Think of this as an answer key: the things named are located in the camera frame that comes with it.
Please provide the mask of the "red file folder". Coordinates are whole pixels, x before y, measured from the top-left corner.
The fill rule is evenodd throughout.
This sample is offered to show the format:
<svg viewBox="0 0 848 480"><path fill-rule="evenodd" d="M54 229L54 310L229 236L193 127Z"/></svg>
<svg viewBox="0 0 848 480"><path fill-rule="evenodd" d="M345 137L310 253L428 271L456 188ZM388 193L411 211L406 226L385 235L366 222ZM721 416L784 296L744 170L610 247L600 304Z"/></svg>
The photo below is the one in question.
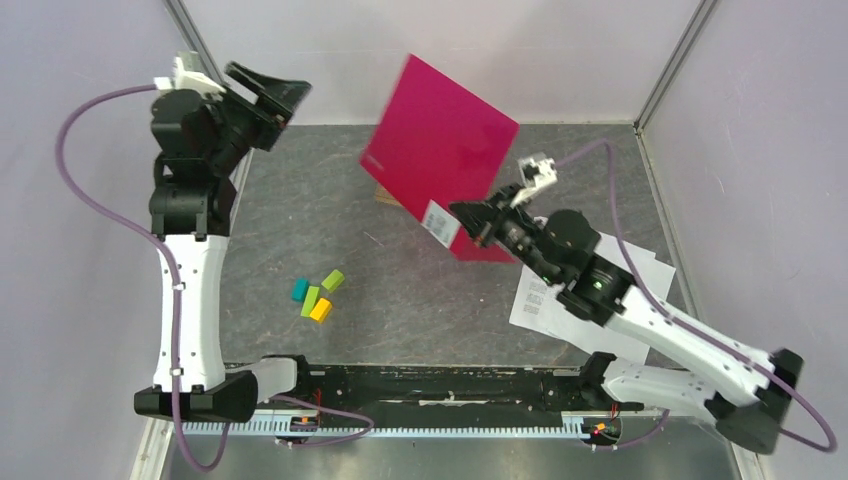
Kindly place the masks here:
<svg viewBox="0 0 848 480"><path fill-rule="evenodd" d="M519 124L415 55L409 55L361 166L462 262L511 263L473 245L450 212L487 198Z"/></svg>

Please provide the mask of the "white printed paper stack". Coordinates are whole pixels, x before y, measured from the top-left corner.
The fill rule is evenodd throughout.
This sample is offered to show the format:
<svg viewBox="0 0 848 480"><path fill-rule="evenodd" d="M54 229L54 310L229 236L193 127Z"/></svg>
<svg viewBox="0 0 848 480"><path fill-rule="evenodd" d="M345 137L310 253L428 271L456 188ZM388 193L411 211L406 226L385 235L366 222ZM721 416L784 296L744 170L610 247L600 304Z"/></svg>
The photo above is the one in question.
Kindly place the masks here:
<svg viewBox="0 0 848 480"><path fill-rule="evenodd" d="M651 293L660 300L667 299L676 268L658 260L650 250L631 243L625 247ZM595 322L590 303L579 300L567 305L563 289L561 284L547 284L530 267L523 266L509 323L563 340L588 354L606 352L632 363L646 362L646 343Z"/></svg>

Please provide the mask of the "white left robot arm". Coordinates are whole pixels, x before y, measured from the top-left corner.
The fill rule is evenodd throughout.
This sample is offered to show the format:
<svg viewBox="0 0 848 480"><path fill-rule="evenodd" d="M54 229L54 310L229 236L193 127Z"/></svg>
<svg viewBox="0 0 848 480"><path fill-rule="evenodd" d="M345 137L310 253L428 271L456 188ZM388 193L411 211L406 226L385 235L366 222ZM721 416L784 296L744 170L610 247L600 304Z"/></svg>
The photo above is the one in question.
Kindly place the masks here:
<svg viewBox="0 0 848 480"><path fill-rule="evenodd" d="M291 408L307 405L312 379L295 358L274 355L229 369L220 345L221 275L237 189L232 174L252 150L279 140L311 91L238 63L219 83L181 52L173 72L155 81L151 131L160 152L148 203L149 233L163 279L162 335L150 387L136 393L138 414L165 420L250 420L258 404L277 396Z"/></svg>

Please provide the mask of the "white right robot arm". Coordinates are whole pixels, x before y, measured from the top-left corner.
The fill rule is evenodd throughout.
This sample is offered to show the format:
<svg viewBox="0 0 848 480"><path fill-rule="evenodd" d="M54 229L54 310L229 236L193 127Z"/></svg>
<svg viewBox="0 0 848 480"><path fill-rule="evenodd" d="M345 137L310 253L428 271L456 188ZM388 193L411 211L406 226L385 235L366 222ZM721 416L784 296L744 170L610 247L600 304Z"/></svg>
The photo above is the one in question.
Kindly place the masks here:
<svg viewBox="0 0 848 480"><path fill-rule="evenodd" d="M658 300L634 264L597 250L601 236L575 210L545 224L526 204L557 180L552 159L519 163L521 179L491 184L519 130L505 114L435 71L399 77L362 167L463 261L523 263L578 321L651 346L678 370L596 352L577 382L591 408L636 402L687 412L747 450L774 451L802 367L788 350L735 342Z"/></svg>

